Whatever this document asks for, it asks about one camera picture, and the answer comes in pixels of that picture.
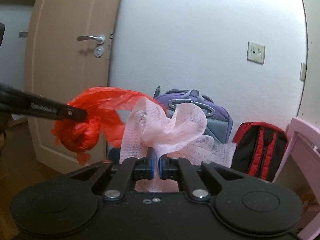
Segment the pink chair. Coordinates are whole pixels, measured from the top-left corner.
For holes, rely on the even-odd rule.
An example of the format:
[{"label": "pink chair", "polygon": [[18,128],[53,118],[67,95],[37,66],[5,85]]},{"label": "pink chair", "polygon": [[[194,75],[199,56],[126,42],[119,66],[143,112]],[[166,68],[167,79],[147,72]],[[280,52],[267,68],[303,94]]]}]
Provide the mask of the pink chair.
[{"label": "pink chair", "polygon": [[[288,128],[288,147],[273,182],[279,176],[288,156],[291,155],[301,169],[317,200],[320,201],[320,130],[300,118],[292,118]],[[313,240],[320,234],[320,213],[298,234],[302,240]]]}]

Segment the floor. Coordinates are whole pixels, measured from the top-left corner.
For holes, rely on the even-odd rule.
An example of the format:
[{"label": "floor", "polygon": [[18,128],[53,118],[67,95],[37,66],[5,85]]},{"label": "floor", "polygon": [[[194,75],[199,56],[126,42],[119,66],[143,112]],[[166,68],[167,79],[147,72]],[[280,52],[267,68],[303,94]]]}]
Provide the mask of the floor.
[{"label": "floor", "polygon": [[26,187],[59,175],[36,160],[28,123],[15,125],[7,131],[0,156],[0,240],[9,240],[18,233],[10,215],[13,196]]}]

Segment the purple backpack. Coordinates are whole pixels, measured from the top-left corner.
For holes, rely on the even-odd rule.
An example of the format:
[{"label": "purple backpack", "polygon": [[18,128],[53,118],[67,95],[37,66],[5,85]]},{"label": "purple backpack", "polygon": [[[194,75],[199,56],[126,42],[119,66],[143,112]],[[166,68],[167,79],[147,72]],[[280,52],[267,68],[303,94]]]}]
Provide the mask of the purple backpack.
[{"label": "purple backpack", "polygon": [[171,89],[163,95],[159,95],[160,86],[158,86],[154,98],[162,103],[168,109],[168,117],[171,118],[175,108],[181,103],[193,103],[203,109],[207,117],[207,127],[205,135],[212,136],[221,143],[228,143],[232,119],[228,112],[221,106],[214,104],[211,98],[201,95],[198,90],[180,90]]}]

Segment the electrical outlet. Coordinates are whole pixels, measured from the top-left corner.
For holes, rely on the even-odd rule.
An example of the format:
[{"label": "electrical outlet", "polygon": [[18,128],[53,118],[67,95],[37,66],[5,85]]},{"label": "electrical outlet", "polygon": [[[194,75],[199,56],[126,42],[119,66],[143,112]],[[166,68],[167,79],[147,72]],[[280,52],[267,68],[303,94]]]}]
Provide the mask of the electrical outlet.
[{"label": "electrical outlet", "polygon": [[265,53],[266,53],[266,46],[262,46],[249,41],[247,60],[264,64]]}]

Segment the red plastic bag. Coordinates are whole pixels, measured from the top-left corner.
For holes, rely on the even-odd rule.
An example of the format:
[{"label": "red plastic bag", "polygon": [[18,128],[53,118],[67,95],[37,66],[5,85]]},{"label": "red plastic bag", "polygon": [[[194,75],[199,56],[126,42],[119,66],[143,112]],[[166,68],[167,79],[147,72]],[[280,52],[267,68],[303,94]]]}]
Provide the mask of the red plastic bag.
[{"label": "red plastic bag", "polygon": [[85,90],[68,102],[68,105],[86,110],[87,119],[84,122],[68,119],[55,121],[52,133],[57,137],[56,143],[61,142],[68,150],[77,153],[77,160],[81,165],[90,159],[90,155],[85,152],[97,144],[100,129],[108,143],[120,147],[125,125],[116,110],[132,110],[142,97],[159,104],[150,96],[132,90],[115,87]]}]

